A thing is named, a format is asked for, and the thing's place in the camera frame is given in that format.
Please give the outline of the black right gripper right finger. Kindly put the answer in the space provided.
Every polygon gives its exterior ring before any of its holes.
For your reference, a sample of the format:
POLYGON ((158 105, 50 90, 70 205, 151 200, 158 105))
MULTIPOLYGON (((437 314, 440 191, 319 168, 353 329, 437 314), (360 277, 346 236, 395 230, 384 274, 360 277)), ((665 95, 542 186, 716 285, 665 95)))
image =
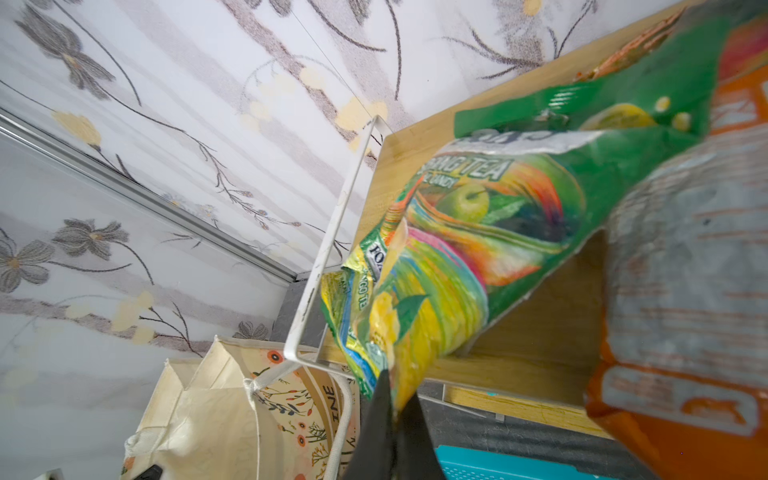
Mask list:
POLYGON ((395 443, 399 480, 445 480, 417 395, 400 412, 395 443))

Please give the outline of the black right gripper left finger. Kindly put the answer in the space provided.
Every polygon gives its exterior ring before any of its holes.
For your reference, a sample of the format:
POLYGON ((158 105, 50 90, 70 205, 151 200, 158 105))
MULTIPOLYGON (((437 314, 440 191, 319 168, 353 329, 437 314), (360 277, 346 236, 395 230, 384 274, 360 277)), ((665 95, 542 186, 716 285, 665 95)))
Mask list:
POLYGON ((393 409, 389 371, 383 370, 344 480, 389 480, 393 475, 393 409))

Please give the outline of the floral canvas tote bag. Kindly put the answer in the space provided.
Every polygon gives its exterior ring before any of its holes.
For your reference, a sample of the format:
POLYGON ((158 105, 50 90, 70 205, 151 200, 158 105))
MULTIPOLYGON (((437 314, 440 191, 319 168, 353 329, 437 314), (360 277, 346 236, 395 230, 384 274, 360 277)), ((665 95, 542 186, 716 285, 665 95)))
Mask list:
POLYGON ((125 442, 124 479, 337 479, 360 432, 356 382, 284 358, 275 342, 215 338, 166 361, 125 442))

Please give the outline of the green lemon candy bag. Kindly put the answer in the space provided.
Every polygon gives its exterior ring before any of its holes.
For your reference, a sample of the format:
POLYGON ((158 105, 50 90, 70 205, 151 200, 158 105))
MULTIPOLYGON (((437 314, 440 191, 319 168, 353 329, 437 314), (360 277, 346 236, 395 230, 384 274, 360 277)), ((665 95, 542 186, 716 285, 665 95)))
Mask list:
POLYGON ((730 24, 678 21, 624 69, 455 115, 340 270, 323 312, 360 390, 395 409, 577 253, 628 191, 708 130, 730 24))

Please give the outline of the orange candy bag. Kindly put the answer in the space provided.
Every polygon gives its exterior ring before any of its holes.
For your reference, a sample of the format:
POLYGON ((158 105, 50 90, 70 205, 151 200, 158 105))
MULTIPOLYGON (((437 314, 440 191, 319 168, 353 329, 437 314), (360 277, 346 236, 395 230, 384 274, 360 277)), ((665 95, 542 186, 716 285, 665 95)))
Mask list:
POLYGON ((662 479, 767 475, 767 19, 723 53, 709 136, 608 228, 588 416, 662 479))

